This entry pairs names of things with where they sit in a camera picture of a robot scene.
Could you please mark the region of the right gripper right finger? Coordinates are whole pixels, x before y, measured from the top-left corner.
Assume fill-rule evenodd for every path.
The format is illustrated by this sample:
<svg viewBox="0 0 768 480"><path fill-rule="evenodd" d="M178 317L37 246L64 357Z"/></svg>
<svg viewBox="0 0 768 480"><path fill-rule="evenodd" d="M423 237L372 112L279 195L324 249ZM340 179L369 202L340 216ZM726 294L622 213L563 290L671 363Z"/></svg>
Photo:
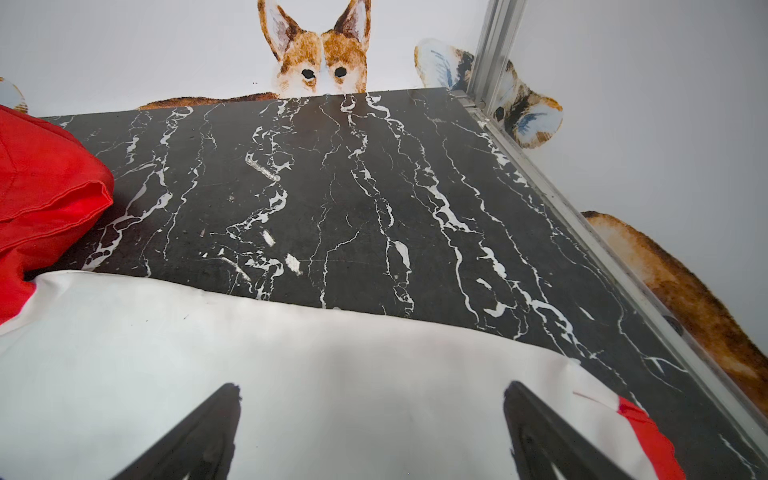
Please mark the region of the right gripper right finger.
<svg viewBox="0 0 768 480"><path fill-rule="evenodd" d="M629 477L523 383L507 387L503 412L521 479Z"/></svg>

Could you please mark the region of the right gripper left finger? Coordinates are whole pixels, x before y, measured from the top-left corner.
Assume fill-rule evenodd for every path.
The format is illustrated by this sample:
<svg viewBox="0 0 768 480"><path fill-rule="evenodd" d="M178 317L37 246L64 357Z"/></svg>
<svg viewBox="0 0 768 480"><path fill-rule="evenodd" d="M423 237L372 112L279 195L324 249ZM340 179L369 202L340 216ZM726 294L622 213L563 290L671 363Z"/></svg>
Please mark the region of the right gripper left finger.
<svg viewBox="0 0 768 480"><path fill-rule="evenodd" d="M116 477L225 479L240 416L240 388L226 383Z"/></svg>

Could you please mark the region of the rainbow hooded kids jacket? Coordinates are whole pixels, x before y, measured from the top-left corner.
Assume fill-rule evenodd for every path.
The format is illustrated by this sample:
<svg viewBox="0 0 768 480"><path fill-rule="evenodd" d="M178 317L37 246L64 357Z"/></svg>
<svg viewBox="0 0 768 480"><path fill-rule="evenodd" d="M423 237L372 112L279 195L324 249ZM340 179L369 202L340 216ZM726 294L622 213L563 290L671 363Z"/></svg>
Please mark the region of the rainbow hooded kids jacket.
<svg viewBox="0 0 768 480"><path fill-rule="evenodd" d="M681 479L673 443L575 360L440 323L213 293L52 262L111 204L69 132L1 111L1 475L116 476L226 383L225 479L521 479L519 381L627 479Z"/></svg>

